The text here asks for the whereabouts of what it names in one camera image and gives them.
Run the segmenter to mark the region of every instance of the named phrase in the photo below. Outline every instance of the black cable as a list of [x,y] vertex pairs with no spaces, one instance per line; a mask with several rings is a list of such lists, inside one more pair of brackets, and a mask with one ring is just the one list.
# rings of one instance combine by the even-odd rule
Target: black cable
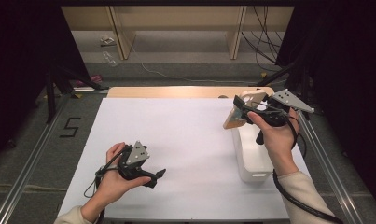
[[253,7],[253,8],[254,8],[255,14],[257,15],[257,18],[258,18],[258,21],[259,21],[260,27],[262,28],[262,33],[260,34],[260,39],[261,39],[261,37],[262,37],[262,35],[263,35],[263,33],[264,33],[264,34],[266,35],[266,37],[267,37],[267,40],[268,40],[268,43],[269,43],[269,49],[270,49],[270,52],[272,53],[272,57],[273,57],[274,59],[276,59],[276,57],[274,56],[274,53],[272,52],[272,47],[273,47],[273,49],[274,49],[274,51],[275,51],[276,53],[277,53],[277,50],[275,49],[274,45],[272,45],[272,47],[271,47],[271,44],[270,44],[270,43],[272,43],[272,41],[271,41],[271,39],[269,38],[269,35],[268,35],[268,33],[267,33],[267,14],[268,14],[268,11],[269,11],[269,7],[267,7],[267,6],[264,6],[264,7],[263,7],[263,12],[264,12],[264,22],[263,22],[263,24],[262,24],[262,22],[261,22],[261,19],[260,19],[258,13],[257,13],[256,8],[255,8],[255,7]]
[[302,202],[300,202],[299,200],[297,200],[296,198],[294,198],[292,195],[290,195],[288,192],[286,192],[286,190],[281,186],[280,182],[278,182],[278,176],[277,176],[277,173],[275,173],[275,171],[273,171],[272,173],[272,178],[274,180],[274,184],[275,184],[275,187],[277,187],[277,189],[280,191],[280,193],[288,200],[290,201],[291,203],[293,203],[294,205],[296,205],[297,207],[301,208],[302,210],[316,216],[316,217],[320,217],[326,221],[330,221],[330,222],[334,222],[334,223],[340,223],[342,224],[343,222],[338,219],[337,217],[334,217],[334,216],[331,216],[329,214],[326,214],[326,213],[323,213],[321,211],[318,211],[314,208],[312,208],[311,206],[307,205],[307,204],[304,204]]
[[263,42],[264,44],[271,44],[271,45],[273,45],[273,46],[275,46],[275,47],[277,47],[277,48],[281,48],[281,46],[279,46],[279,45],[276,45],[276,44],[273,44],[273,43],[267,42],[267,41],[265,41],[265,40],[259,39],[259,37],[258,37],[257,35],[255,35],[255,33],[254,33],[253,31],[251,31],[251,34],[252,34],[252,36],[253,36],[254,38],[256,38],[258,41]]
[[278,35],[278,32],[275,31],[275,33],[277,34],[278,38],[280,38],[281,42],[283,42],[283,38],[281,38],[281,36]]
[[303,157],[303,159],[305,159],[306,155],[307,155],[307,143],[306,143],[306,140],[304,139],[303,135],[301,135],[301,133],[299,133],[299,136],[300,136],[300,139],[303,141],[303,145],[304,145],[303,154],[301,156]]
[[267,56],[265,53],[263,53],[260,49],[258,49],[257,47],[255,47],[249,40],[248,38],[245,36],[245,34],[243,32],[241,32],[241,34],[243,35],[243,38],[246,40],[247,44],[258,54],[260,54],[263,58],[266,58],[267,60],[269,60],[270,62],[272,63],[275,63],[275,61],[273,59],[271,59],[269,56]]

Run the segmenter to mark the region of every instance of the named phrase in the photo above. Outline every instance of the floor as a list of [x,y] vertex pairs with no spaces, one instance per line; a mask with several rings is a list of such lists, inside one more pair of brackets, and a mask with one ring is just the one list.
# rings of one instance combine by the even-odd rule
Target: floor
[[[269,60],[258,56],[243,39],[238,58],[231,60],[224,34],[221,32],[140,32],[126,61],[118,58],[116,47],[100,47],[103,44],[100,39],[104,34],[113,37],[112,32],[74,32],[88,71],[91,75],[101,74],[101,84],[104,86],[246,86],[260,81],[262,75],[273,73],[271,70],[279,69]],[[252,34],[247,33],[246,36],[257,45],[258,41]],[[276,45],[281,43],[276,34],[272,34],[271,39]],[[272,57],[269,45],[261,43],[259,48],[265,55]],[[110,67],[105,63],[103,51],[109,52],[118,66]],[[272,87],[281,89],[283,83],[284,78],[280,78]],[[106,91],[57,94],[59,112],[54,123],[46,124],[46,94],[43,92],[38,96],[37,107],[33,108],[14,136],[17,145],[5,148],[0,154],[0,209],[16,186],[20,185],[22,189],[17,195],[18,200],[8,208],[10,213],[5,214],[6,222],[2,223],[52,223],[63,202],[75,171],[74,167],[79,162],[104,97]],[[311,116],[310,123],[331,164],[336,167],[339,180],[353,199],[360,221],[351,222],[348,218],[348,211],[343,210],[341,200],[318,160],[314,144],[307,141],[305,160],[318,192],[344,223],[376,223],[376,202],[348,158],[342,154],[343,150],[327,123],[326,116],[321,114],[320,105],[315,103],[314,94],[310,97],[310,104],[317,108],[317,113]],[[62,137],[72,134],[72,130],[65,129],[67,122],[78,127],[74,137]],[[301,139],[298,144],[304,146]],[[28,167],[27,161],[34,163]],[[25,176],[22,176],[23,171],[28,171]]]

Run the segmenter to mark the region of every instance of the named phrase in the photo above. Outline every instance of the white container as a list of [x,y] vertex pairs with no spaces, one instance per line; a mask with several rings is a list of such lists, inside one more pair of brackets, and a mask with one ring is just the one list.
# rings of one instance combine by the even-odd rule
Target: white container
[[273,170],[264,145],[258,145],[256,139],[260,129],[257,125],[245,124],[231,130],[240,178],[244,182],[264,181]]

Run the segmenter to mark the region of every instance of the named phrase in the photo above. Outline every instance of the white paper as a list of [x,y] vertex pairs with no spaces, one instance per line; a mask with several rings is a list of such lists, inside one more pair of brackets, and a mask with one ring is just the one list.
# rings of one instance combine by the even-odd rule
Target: white paper
[[[88,199],[85,189],[105,164],[105,153],[139,140],[150,158],[142,168],[167,169],[154,189],[139,187],[110,204],[105,217],[155,221],[288,219],[272,178],[244,183],[231,130],[222,125],[231,99],[106,98],[100,106],[60,214]],[[295,147],[295,162],[308,174]]]

